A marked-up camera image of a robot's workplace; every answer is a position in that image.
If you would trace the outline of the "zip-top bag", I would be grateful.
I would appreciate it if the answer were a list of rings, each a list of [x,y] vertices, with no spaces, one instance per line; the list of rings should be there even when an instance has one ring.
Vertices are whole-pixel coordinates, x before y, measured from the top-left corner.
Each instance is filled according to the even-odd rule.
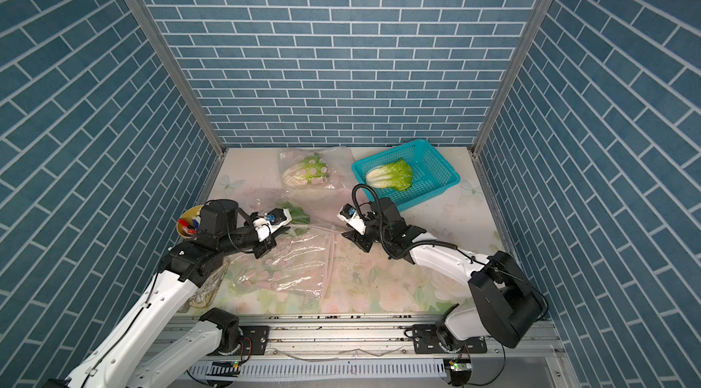
[[[229,257],[225,282],[239,293],[265,289],[322,298],[332,271],[335,234],[320,227],[294,226],[276,241],[261,258],[248,254]]]
[[[288,230],[276,236],[279,241],[307,242],[341,233],[334,212],[337,202],[330,193],[259,188],[245,191],[240,200],[246,211],[257,212],[271,226],[288,220]]]
[[[281,184],[288,191],[352,187],[354,162],[352,152],[346,147],[289,148],[277,155]]]

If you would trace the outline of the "chinese cabbage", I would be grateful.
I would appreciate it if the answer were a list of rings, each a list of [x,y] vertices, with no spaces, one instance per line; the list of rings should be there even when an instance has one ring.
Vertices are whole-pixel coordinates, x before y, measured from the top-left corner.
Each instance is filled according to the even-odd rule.
[[[311,154],[295,163],[282,174],[282,183],[287,187],[307,187],[328,182],[330,168],[319,154]]]
[[[403,160],[375,167],[365,176],[365,184],[374,189],[394,189],[403,192],[412,187],[414,172]]]
[[[288,209],[288,211],[290,211],[290,225],[292,226],[304,226],[310,225],[311,223],[311,217],[299,205],[294,205],[290,202],[279,202],[277,203],[276,207]]]

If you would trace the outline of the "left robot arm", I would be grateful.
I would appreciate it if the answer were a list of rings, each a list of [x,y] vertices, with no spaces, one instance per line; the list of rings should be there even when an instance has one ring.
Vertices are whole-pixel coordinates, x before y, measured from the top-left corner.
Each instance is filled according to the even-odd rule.
[[[220,269],[227,257],[261,258],[290,228],[286,208],[251,215],[233,200],[210,200],[191,238],[170,249],[144,294],[106,339],[63,379],[47,387],[166,387],[210,353],[232,354],[244,344],[239,318],[212,309],[180,340],[149,361],[149,351],[173,315]]]

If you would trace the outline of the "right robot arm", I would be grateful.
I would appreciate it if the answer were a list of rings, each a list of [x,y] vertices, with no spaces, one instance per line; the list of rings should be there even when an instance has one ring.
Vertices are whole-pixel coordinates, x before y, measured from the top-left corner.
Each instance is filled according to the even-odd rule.
[[[449,353],[483,336],[514,349],[546,311],[546,300],[509,254],[483,255],[440,241],[407,224],[389,198],[370,203],[365,213],[357,204],[344,205],[338,218],[349,228],[342,236],[362,251],[379,244],[391,260],[432,269],[469,287],[474,305],[455,305],[436,323],[437,340]]]

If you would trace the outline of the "yellow pen cup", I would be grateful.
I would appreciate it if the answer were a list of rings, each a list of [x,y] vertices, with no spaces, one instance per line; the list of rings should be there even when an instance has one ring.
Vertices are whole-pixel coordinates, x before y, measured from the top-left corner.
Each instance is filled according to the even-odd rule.
[[[194,238],[201,224],[201,205],[192,207],[176,221],[176,232],[183,239]]]

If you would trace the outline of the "map-print cup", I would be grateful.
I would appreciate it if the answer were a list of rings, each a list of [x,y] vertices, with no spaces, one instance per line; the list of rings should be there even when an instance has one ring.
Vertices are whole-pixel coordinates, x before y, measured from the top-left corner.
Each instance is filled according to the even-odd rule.
[[[218,293],[218,290],[224,280],[226,271],[230,262],[224,260],[223,265],[215,270],[212,275],[204,282],[203,286],[188,300],[191,308],[204,309],[208,308]]]

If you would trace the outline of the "teal plastic basket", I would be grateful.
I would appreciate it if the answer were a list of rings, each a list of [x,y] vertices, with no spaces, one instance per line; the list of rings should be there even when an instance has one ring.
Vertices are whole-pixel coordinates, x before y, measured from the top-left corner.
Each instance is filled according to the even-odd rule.
[[[458,172],[425,140],[363,158],[352,164],[357,181],[404,211],[440,196],[460,181]]]

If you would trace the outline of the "red marker pen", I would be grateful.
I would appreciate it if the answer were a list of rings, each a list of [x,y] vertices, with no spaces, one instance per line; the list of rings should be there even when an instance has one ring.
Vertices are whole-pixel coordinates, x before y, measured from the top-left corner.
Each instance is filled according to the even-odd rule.
[[[180,219],[177,220],[177,223],[178,223],[178,225],[179,225],[182,229],[184,229],[184,231],[190,231],[190,230],[192,230],[192,228],[190,227],[189,223],[188,223],[185,219],[180,218]]]

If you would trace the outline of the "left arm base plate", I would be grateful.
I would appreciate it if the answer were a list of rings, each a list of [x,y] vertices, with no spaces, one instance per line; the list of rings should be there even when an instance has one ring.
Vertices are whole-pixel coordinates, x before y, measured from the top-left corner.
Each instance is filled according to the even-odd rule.
[[[262,356],[268,346],[270,327],[264,325],[230,327],[223,331],[219,355],[238,354],[242,358]]]

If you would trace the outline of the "aluminium mounting rail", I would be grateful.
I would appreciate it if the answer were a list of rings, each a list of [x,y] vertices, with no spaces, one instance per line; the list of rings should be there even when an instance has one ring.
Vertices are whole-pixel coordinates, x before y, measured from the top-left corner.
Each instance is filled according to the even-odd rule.
[[[333,359],[409,358],[433,355],[448,357],[437,344],[430,313],[385,315],[248,315],[240,325],[268,327],[268,338],[254,339],[254,349],[264,350],[264,358],[290,358],[303,361]],[[417,350],[426,349],[426,353]],[[474,357],[564,357],[565,348],[552,322],[537,322],[514,349],[493,338],[471,340],[459,356]]]

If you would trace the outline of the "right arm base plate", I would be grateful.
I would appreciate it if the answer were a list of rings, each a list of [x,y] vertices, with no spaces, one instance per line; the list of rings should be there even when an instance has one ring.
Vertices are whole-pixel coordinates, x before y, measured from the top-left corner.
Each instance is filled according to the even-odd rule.
[[[480,354],[487,352],[484,337],[471,337],[466,340],[456,340],[445,327],[435,324],[414,324],[403,333],[413,346],[416,354]]]

